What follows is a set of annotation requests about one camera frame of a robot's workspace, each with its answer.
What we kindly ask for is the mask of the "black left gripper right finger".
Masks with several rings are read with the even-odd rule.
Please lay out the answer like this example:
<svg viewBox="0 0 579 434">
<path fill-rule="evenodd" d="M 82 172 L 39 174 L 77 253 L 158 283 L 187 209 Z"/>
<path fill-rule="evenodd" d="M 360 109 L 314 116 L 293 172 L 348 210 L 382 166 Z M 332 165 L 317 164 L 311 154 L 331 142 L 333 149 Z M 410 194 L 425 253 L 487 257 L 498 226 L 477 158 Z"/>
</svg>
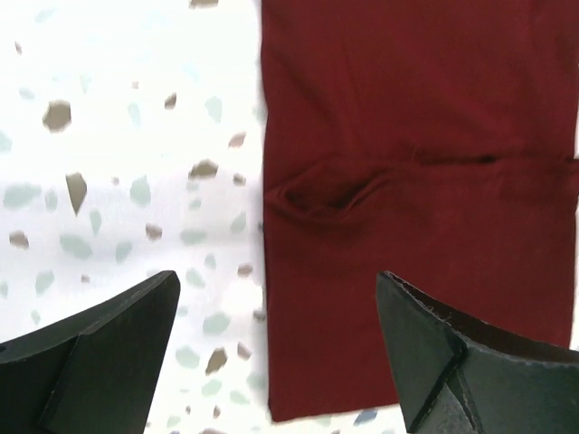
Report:
<svg viewBox="0 0 579 434">
<path fill-rule="evenodd" d="M 572 434 L 578 353 L 450 307 L 390 272 L 376 304 L 409 433 Z"/>
</svg>

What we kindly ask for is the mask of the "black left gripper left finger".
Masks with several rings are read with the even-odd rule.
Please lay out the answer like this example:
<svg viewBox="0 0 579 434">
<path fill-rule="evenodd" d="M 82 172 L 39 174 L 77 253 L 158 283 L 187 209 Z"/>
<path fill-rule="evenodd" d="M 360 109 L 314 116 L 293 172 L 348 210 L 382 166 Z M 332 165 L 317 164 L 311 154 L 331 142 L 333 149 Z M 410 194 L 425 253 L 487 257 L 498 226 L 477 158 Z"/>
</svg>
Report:
<svg viewBox="0 0 579 434">
<path fill-rule="evenodd" d="M 141 433 L 176 317 L 165 270 L 117 296 L 1 344 L 5 434 Z"/>
</svg>

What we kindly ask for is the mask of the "dark red t shirt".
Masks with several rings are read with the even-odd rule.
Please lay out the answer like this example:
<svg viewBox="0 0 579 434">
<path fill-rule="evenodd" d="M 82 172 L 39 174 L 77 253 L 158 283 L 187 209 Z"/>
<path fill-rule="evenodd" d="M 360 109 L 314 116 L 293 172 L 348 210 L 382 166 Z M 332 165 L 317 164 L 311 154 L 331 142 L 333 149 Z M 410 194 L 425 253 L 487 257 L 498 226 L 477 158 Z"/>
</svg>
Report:
<svg viewBox="0 0 579 434">
<path fill-rule="evenodd" d="M 568 345 L 578 163 L 575 1 L 265 1 L 269 408 L 398 401 L 384 270 Z"/>
</svg>

